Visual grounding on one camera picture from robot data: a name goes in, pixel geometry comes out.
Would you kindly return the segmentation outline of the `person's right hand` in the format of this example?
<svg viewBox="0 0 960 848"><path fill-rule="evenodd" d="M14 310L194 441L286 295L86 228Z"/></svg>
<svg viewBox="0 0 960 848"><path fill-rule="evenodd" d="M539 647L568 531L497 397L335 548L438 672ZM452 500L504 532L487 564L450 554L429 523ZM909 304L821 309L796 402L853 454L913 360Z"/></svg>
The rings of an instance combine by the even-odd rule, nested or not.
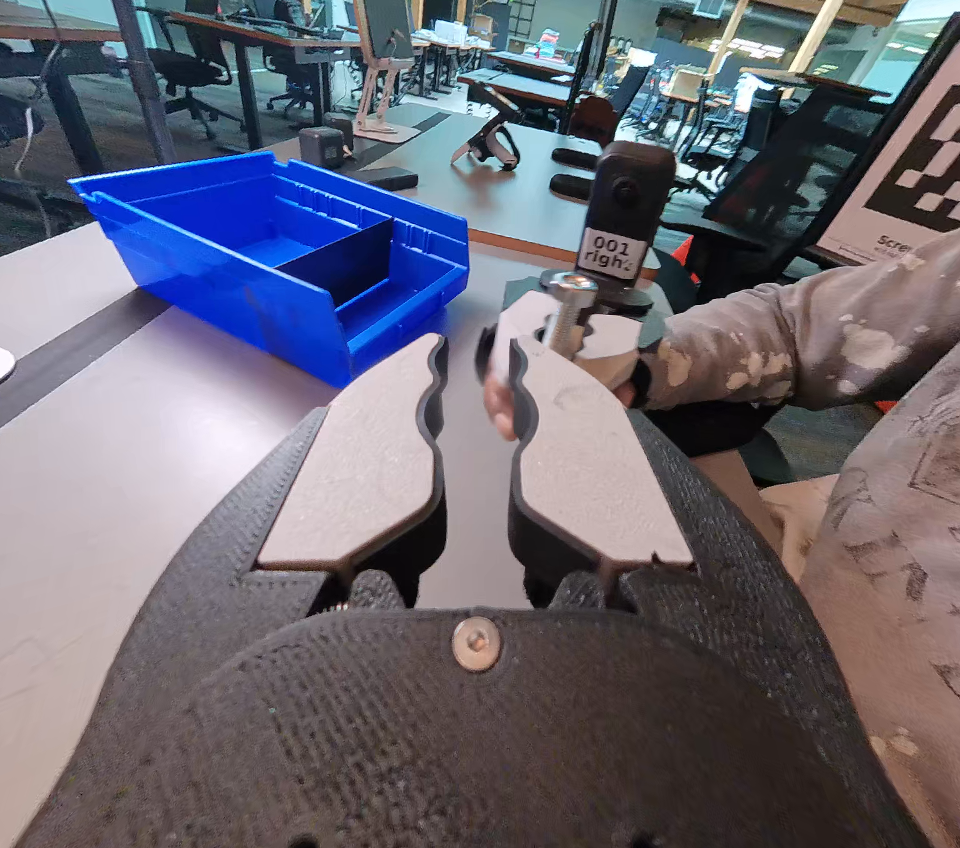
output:
<svg viewBox="0 0 960 848"><path fill-rule="evenodd" d="M488 419L497 433L508 442L516 441L513 391L510 384L494 372L486 375L483 403Z"/></svg>

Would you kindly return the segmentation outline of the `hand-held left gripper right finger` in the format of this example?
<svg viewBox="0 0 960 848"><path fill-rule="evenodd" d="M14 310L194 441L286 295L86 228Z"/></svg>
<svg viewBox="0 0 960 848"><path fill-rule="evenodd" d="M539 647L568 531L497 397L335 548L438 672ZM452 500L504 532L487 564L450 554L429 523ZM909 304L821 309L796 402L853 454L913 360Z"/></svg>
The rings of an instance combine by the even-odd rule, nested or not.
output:
<svg viewBox="0 0 960 848"><path fill-rule="evenodd" d="M626 409L532 336L510 342L518 437L510 545L532 573L625 573L694 557Z"/></svg>

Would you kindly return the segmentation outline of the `silver steel bolt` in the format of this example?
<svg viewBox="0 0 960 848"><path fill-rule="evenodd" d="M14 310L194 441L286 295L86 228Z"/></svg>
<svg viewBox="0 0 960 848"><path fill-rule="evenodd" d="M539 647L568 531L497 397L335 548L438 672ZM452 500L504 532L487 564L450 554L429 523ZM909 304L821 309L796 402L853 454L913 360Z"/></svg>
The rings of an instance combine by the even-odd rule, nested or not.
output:
<svg viewBox="0 0 960 848"><path fill-rule="evenodd" d="M539 287L558 306L535 337L545 348L573 361L598 299L599 281L578 271L549 269L541 273Z"/></svg>

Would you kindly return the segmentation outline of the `black tripod pole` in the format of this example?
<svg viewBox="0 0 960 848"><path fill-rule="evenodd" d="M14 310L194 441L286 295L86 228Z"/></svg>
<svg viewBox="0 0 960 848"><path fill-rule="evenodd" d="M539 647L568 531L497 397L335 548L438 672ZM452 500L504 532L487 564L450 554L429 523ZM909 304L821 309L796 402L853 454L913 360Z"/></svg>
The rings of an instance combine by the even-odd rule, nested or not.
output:
<svg viewBox="0 0 960 848"><path fill-rule="evenodd" d="M126 47L127 70L139 101L150 147L157 163L165 166L176 160L172 135L166 123L157 73L149 57L133 0L111 0L117 25Z"/></svg>

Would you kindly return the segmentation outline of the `black mesh office chair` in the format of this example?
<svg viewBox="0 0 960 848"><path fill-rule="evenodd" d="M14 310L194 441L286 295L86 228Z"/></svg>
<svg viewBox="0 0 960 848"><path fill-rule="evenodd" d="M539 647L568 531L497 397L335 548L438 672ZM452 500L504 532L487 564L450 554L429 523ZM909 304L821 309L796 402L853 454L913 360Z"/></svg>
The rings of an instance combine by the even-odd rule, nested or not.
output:
<svg viewBox="0 0 960 848"><path fill-rule="evenodd" d="M776 281L811 241L828 200L868 150L890 105L818 86L701 214L665 212L690 236L659 253L655 282L674 313Z"/></svg>

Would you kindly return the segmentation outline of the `tag sign board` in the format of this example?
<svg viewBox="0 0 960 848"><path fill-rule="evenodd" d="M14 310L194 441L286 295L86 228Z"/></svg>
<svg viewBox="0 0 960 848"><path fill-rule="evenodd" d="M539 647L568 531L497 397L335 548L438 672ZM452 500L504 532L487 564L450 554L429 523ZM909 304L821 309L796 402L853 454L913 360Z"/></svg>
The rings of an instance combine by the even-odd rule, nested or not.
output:
<svg viewBox="0 0 960 848"><path fill-rule="evenodd" d="M959 225L959 14L890 105L803 256L822 267L902 261Z"/></svg>

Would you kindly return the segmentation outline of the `pale pistol grip tool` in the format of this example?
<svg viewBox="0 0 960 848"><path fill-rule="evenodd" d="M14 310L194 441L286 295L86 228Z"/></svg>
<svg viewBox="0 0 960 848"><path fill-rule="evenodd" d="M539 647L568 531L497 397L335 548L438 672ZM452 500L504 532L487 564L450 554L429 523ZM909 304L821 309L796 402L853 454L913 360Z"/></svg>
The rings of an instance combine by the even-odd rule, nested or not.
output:
<svg viewBox="0 0 960 848"><path fill-rule="evenodd" d="M494 115L453 153L450 165L454 167L462 158L469 156L481 164L494 159L500 170L513 172L521 162L521 153L508 125L522 122L522 110L489 82L473 83L469 91L469 98L491 107Z"/></svg>

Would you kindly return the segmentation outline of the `brown chair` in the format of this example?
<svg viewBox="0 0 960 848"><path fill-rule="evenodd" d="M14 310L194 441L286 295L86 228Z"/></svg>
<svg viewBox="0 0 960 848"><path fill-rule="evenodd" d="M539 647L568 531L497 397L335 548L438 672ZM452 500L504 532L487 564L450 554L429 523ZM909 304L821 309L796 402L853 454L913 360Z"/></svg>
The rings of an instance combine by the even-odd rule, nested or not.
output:
<svg viewBox="0 0 960 848"><path fill-rule="evenodd" d="M621 113L610 99L585 94L574 105L566 134L604 148L615 139L620 120Z"/></svg>

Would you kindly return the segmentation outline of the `blue plastic bin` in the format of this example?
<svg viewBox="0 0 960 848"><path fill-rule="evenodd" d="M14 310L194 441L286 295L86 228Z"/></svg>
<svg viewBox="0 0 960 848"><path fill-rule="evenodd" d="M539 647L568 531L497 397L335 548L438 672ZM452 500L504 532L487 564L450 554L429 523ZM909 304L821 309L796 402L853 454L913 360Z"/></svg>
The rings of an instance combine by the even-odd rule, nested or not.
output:
<svg viewBox="0 0 960 848"><path fill-rule="evenodd" d="M140 289L336 388L467 287L466 218L268 150L68 183Z"/></svg>

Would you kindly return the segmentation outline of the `person's grey spattered sweatshirt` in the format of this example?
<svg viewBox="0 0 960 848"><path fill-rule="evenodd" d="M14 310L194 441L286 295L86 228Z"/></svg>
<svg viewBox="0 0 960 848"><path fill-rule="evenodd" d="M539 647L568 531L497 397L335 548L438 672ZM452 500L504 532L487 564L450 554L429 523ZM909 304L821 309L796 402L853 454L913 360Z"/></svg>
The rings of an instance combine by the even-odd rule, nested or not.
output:
<svg viewBox="0 0 960 848"><path fill-rule="evenodd" d="M935 846L959 844L958 381L955 347L839 474L760 494L873 753Z"/></svg>

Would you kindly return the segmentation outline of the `wooden desk with black legs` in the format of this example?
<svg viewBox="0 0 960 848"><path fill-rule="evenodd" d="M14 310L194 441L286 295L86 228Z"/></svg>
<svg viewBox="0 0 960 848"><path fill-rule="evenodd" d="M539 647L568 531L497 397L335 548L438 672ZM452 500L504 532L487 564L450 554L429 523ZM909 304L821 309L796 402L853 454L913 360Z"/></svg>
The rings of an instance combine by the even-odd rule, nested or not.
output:
<svg viewBox="0 0 960 848"><path fill-rule="evenodd" d="M247 146L257 150L263 146L257 93L252 75L248 50L291 50L295 64L307 68L306 81L308 100L313 108L313 124L322 125L324 114L331 110L331 67L349 58L350 52L359 50L359 38L314 38L306 35L291 37L278 30L226 20L222 15L190 12L161 12L166 23L183 27L196 27L214 33L218 42L233 47L239 93L242 101L243 125Z"/></svg>

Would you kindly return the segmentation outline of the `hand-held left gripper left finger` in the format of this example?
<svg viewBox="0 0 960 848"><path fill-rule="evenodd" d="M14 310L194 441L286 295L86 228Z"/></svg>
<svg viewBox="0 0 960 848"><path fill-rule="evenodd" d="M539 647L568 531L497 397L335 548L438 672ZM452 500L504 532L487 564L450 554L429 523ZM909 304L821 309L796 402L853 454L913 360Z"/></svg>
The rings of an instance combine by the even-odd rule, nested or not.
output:
<svg viewBox="0 0 960 848"><path fill-rule="evenodd" d="M351 382L322 412L257 565L355 575L397 559L418 575L443 551L449 342L427 332Z"/></svg>

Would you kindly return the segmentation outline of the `person's right forearm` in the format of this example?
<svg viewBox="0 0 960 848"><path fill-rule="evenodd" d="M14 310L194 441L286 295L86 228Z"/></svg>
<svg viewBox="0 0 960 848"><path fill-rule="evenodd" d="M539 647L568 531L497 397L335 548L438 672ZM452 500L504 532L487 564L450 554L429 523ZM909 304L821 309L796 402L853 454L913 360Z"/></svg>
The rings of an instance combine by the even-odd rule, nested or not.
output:
<svg viewBox="0 0 960 848"><path fill-rule="evenodd" d="M898 402L958 416L959 235L901 258L762 284L671 316L642 350L632 405L826 410Z"/></svg>

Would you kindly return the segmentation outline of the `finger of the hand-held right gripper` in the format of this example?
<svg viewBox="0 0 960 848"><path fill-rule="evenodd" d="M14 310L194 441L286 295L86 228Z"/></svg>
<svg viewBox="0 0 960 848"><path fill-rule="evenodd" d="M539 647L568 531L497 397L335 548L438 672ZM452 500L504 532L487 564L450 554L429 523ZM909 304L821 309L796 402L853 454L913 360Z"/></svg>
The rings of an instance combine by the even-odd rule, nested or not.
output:
<svg viewBox="0 0 960 848"><path fill-rule="evenodd" d="M589 317L576 325L570 360L601 383L624 407L638 395L632 380L639 363L642 321L628 317Z"/></svg>
<svg viewBox="0 0 960 848"><path fill-rule="evenodd" d="M493 326L482 328L475 349L475 374L480 384L493 376L501 384L509 381L511 345L514 339L542 333L553 315L553 298L529 290L504 308Z"/></svg>

